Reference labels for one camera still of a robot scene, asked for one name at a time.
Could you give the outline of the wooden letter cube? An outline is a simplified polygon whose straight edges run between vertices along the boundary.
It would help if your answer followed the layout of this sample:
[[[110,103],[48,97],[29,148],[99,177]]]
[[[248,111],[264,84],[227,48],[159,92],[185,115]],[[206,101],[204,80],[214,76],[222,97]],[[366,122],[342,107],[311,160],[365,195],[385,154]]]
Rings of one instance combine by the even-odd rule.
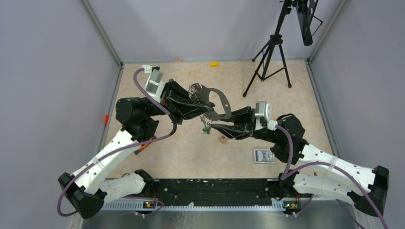
[[[227,141],[228,141],[228,138],[226,137],[226,136],[221,136],[221,137],[219,137],[219,142],[220,143],[222,143],[222,144],[226,144],[227,143]]]

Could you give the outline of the black tripod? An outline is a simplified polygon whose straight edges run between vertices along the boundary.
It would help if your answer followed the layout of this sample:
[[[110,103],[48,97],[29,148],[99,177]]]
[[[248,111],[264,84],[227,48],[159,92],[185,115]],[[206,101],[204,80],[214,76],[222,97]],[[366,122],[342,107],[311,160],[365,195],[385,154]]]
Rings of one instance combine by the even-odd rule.
[[[286,63],[286,59],[284,56],[284,51],[282,48],[282,44],[283,44],[283,39],[282,39],[282,35],[280,34],[281,31],[281,27],[282,24],[284,22],[284,19],[287,15],[289,15],[292,12],[292,9],[295,8],[296,6],[296,0],[283,0],[282,1],[283,5],[281,8],[281,12],[278,18],[278,22],[277,22],[277,26],[275,29],[274,34],[269,36],[269,40],[267,41],[267,43],[265,43],[265,45],[261,48],[261,50],[256,54],[256,56],[252,59],[252,62],[255,62],[256,59],[261,55],[262,58],[247,86],[247,88],[245,89],[244,93],[243,93],[243,97],[247,96],[247,93],[249,91],[249,89],[251,88],[251,85],[254,81],[255,78],[259,78],[260,81],[265,81],[267,79],[269,79],[270,77],[274,76],[275,74],[279,73],[280,71],[284,71],[285,75],[286,75],[286,79],[287,79],[287,84],[288,84],[288,88],[292,87],[292,83],[290,80],[290,76],[288,73],[288,67],[287,67],[287,63]],[[319,19],[317,16],[315,16],[313,19],[316,19],[320,22],[320,25],[323,24],[323,20]],[[318,29],[320,28],[320,26],[318,26],[314,32],[312,32],[312,37],[313,35],[318,31]],[[279,48],[279,52],[281,55],[281,60],[283,63],[283,67],[278,69],[277,71],[275,71],[274,73],[271,74],[267,74],[269,65],[270,65],[270,61],[274,52],[274,49],[278,47]]]

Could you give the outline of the green key tag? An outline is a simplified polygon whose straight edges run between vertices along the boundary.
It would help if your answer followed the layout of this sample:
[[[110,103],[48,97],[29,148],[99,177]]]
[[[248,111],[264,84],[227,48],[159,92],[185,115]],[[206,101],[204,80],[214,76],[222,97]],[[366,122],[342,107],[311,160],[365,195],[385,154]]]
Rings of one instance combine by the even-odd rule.
[[[205,126],[205,127],[202,129],[202,131],[203,131],[204,134],[209,135],[209,134],[210,134],[210,131],[211,131],[211,127],[210,127],[210,126]]]

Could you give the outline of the orange plate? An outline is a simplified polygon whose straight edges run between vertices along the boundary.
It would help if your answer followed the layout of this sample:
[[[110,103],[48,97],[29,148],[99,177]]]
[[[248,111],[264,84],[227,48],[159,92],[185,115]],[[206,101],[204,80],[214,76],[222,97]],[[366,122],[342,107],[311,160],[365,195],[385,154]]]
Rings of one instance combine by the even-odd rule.
[[[142,151],[142,150],[144,150],[146,147],[148,147],[149,145],[150,145],[150,143],[144,144],[144,145],[142,145],[142,146],[139,148],[139,150]]]

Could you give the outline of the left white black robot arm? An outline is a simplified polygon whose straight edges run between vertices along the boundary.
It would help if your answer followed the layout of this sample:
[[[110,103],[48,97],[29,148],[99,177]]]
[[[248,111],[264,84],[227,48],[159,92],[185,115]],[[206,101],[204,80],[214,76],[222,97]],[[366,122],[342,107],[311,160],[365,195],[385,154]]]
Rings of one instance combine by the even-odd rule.
[[[68,199],[84,219],[93,217],[114,200],[134,194],[151,195],[153,184],[144,171],[116,179],[108,179],[108,175],[130,154],[157,141],[155,115],[167,115],[173,130],[185,119],[215,116],[214,104],[209,100],[211,88],[202,84],[194,83],[189,90],[173,80],[149,82],[145,86],[136,82],[136,87],[143,93],[142,98],[124,98],[117,102],[116,118],[122,127],[115,137],[82,168],[59,177],[63,190],[60,197]]]

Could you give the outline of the blue playing card deck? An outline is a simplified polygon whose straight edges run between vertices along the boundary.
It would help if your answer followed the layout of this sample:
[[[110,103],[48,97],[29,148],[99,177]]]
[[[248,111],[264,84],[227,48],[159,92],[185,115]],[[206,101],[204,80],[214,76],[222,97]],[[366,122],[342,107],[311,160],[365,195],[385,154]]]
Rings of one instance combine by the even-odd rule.
[[[274,164],[275,156],[270,149],[255,149],[254,151],[255,164]]]

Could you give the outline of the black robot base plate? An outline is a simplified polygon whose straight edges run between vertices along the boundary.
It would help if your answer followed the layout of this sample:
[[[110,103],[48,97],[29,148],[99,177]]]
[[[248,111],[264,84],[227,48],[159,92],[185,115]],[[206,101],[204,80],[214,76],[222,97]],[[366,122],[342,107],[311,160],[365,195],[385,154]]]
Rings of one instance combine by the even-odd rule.
[[[155,198],[164,206],[247,207],[270,206],[284,198],[309,198],[298,193],[292,180],[277,178],[149,178],[137,198]]]

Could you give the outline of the orange red wall clip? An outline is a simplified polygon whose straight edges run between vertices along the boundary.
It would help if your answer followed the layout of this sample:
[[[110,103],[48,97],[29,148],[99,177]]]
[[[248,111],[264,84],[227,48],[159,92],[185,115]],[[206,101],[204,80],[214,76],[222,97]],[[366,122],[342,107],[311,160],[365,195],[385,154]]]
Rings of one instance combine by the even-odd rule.
[[[109,122],[109,117],[110,117],[110,115],[108,115],[108,114],[105,116],[105,121],[104,121],[104,124],[105,124],[105,125],[108,124],[108,122]]]

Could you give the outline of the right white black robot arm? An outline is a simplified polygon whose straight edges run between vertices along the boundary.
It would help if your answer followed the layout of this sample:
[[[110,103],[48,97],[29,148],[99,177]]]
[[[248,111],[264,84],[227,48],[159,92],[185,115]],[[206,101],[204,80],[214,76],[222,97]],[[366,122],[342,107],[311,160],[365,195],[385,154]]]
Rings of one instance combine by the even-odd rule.
[[[258,102],[232,112],[211,128],[227,138],[248,137],[273,143],[271,152],[286,164],[279,175],[280,191],[287,197],[313,194],[344,201],[374,217],[384,214],[389,170],[363,167],[329,154],[303,138],[305,129],[293,114],[276,119],[271,106]]]

